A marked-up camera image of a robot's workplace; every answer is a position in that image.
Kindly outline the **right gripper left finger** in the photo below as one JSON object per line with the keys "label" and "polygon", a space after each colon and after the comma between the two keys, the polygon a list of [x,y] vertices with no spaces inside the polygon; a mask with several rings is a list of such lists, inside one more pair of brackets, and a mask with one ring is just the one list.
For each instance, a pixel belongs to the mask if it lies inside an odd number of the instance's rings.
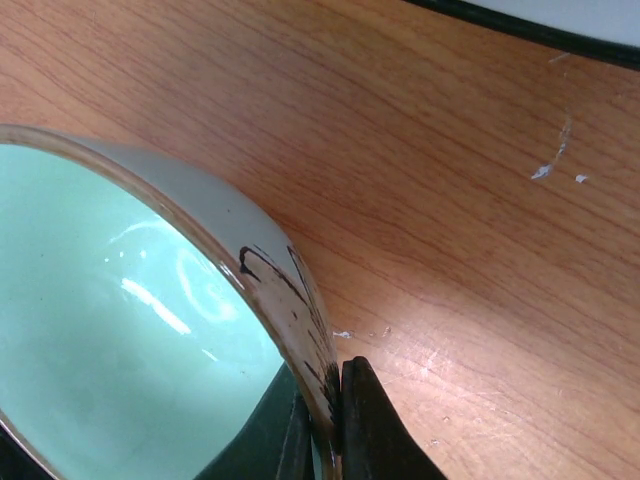
{"label": "right gripper left finger", "polygon": [[309,413],[287,365],[275,375],[234,439],[199,479],[311,479]]}

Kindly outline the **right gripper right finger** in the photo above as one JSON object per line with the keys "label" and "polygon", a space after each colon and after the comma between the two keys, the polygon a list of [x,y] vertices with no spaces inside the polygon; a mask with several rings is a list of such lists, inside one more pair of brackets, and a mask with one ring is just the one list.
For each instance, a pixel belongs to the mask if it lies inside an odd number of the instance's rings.
{"label": "right gripper right finger", "polygon": [[405,428],[369,361],[342,370],[342,472],[345,479],[443,479]]}

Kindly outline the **mint green bowl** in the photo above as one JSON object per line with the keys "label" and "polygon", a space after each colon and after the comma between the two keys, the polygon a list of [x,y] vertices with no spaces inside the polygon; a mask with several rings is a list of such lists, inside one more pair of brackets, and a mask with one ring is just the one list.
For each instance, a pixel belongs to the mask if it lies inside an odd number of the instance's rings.
{"label": "mint green bowl", "polygon": [[172,157],[2,126],[3,478],[199,479],[283,365],[338,479],[335,345],[283,230]]}

